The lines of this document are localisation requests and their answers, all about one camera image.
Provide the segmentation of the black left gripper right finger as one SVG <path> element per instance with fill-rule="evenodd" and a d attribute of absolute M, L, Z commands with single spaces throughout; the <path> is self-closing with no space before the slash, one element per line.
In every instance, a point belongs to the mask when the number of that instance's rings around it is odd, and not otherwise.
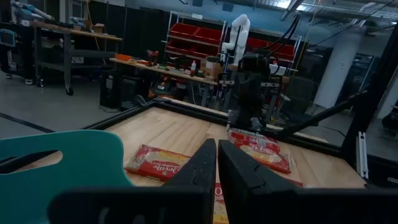
<path fill-rule="evenodd" d="M 295 223 L 288 197 L 297 186 L 228 140 L 218 144 L 218 173 L 230 223 Z"/>

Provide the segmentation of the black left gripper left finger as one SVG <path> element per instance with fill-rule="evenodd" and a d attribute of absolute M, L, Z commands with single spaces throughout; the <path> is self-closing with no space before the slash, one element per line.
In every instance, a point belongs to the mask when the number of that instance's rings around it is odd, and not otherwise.
<path fill-rule="evenodd" d="M 216 182 L 215 140 L 206 139 L 163 185 L 169 190 L 164 223 L 212 223 Z"/>

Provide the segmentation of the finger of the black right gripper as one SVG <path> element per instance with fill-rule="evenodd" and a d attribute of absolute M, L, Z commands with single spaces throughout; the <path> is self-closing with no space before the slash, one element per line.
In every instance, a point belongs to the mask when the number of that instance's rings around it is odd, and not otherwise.
<path fill-rule="evenodd" d="M 257 118 L 261 120 L 262 116 L 262 96 L 261 96 L 261 75 L 260 74 L 252 74 L 251 75 L 251 101 L 252 101 L 252 110 L 256 114 Z"/>
<path fill-rule="evenodd" d="M 250 121 L 249 80 L 245 74 L 238 74 L 238 121 Z"/>

